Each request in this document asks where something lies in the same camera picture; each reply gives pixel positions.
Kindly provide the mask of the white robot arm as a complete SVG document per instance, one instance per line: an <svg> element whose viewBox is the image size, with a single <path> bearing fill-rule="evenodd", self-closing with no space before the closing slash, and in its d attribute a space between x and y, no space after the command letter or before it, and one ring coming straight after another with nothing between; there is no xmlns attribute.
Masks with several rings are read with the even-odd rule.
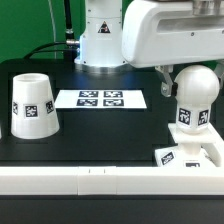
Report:
<svg viewBox="0 0 224 224"><path fill-rule="evenodd" d="M126 64L154 67L168 97L175 65L216 60L224 85L224 0L133 0L126 9L121 2L85 0L79 68L101 73Z"/></svg>

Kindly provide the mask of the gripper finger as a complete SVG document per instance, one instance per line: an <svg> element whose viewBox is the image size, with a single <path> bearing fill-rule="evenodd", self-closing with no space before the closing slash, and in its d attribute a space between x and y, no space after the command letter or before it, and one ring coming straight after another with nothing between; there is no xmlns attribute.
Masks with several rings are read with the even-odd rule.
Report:
<svg viewBox="0 0 224 224"><path fill-rule="evenodd" d="M175 96L178 84L170 76L173 72L173 65L159 65L155 67L161 81L161 93L165 97Z"/></svg>
<svg viewBox="0 0 224 224"><path fill-rule="evenodd" d="M220 61L217 63L217 66L215 68L215 74L217 75L220 86L224 86L224 62Z"/></svg>

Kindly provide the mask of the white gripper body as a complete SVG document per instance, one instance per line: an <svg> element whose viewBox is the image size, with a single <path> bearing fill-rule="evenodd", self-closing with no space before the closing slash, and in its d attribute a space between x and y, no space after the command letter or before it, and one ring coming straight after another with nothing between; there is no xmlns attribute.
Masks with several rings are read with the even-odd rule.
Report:
<svg viewBox="0 0 224 224"><path fill-rule="evenodd" d="M224 15L195 15L191 1L133 0L122 54L137 68L224 59Z"/></svg>

